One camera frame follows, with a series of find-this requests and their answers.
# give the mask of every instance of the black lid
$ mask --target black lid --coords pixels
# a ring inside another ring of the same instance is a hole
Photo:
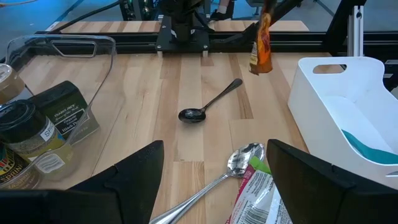
[[[46,117],[29,100],[17,100],[0,108],[0,140],[5,143],[21,142],[43,129]]]
[[[79,89],[72,82],[67,80],[43,91],[42,93],[39,93],[38,95],[32,96],[29,100],[31,100],[40,110],[45,106],[62,100],[71,93],[78,93],[83,98]]]

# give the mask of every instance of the wooden tabletop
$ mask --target wooden tabletop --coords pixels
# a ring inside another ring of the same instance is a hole
[[[283,30],[283,26],[291,29],[302,24],[284,23],[273,27]],[[219,22],[214,27],[241,30],[246,25],[244,21],[233,21]],[[154,30],[157,23],[81,22],[67,32],[114,32],[132,30],[132,27],[147,30],[149,26]],[[208,58],[201,58],[200,54],[164,55],[163,58],[155,54],[118,55],[92,107],[101,130],[94,140],[88,141],[97,144],[92,147],[103,149],[98,153],[99,160],[86,161],[79,168],[87,170],[86,176],[74,177],[73,181],[65,181],[58,187],[70,187],[81,178],[95,175],[161,139],[165,158],[152,212],[152,217],[156,217],[223,174],[229,156],[245,144],[266,143],[276,138],[307,151],[287,99],[298,60],[326,56],[323,53],[272,54],[273,71],[257,76],[249,72],[249,53],[209,54]],[[99,77],[104,75],[104,59],[107,59],[104,57],[100,55],[88,63],[87,59],[38,56],[21,76],[34,93],[70,80],[89,100],[99,87]],[[205,122],[189,125],[178,120],[179,111],[201,108],[234,78],[241,78],[244,84],[209,108]],[[104,116],[107,111],[112,116]],[[179,223],[224,223],[232,212],[240,181],[230,178],[222,182],[199,200]]]
[[[215,31],[240,32],[257,21],[213,21],[209,27]],[[47,31],[56,29],[66,22],[54,22]],[[77,22],[67,27],[63,33],[75,32],[158,32],[159,21],[119,21],[119,22]],[[302,21],[277,21],[270,27],[271,31],[308,31]]]

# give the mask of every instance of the snack bag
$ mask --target snack bag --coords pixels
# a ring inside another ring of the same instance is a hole
[[[264,0],[259,29],[250,56],[249,70],[255,75],[272,70],[269,27],[271,26],[271,15],[274,12],[275,5],[276,0]]]
[[[258,158],[250,160],[226,224],[292,224],[270,173]]]

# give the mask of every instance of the clear plastic container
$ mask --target clear plastic container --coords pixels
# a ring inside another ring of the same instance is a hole
[[[111,72],[115,59],[115,41],[103,36],[29,35],[9,43],[6,64],[18,73],[34,95],[70,81],[78,88],[87,107],[79,108],[79,120],[72,117],[63,120],[74,128],[61,148],[35,158],[22,172],[2,183],[0,189],[14,189],[29,173],[40,174],[36,189],[68,189],[95,173],[125,100],[123,79],[118,78],[117,72]],[[38,164],[66,147],[73,151],[73,156],[62,169],[48,174],[37,172]]]

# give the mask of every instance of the glass jar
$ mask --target glass jar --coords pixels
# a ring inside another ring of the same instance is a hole
[[[25,170],[19,175],[28,165],[27,161],[0,143],[0,188],[34,189],[40,182],[40,174],[36,169]]]
[[[36,110],[33,102],[17,100],[0,108],[0,140],[27,162],[65,144],[62,135],[48,117]],[[38,170],[48,174],[71,160],[69,147],[57,150],[36,163]]]
[[[9,65],[0,63],[0,104],[26,100],[32,95],[14,69]]]

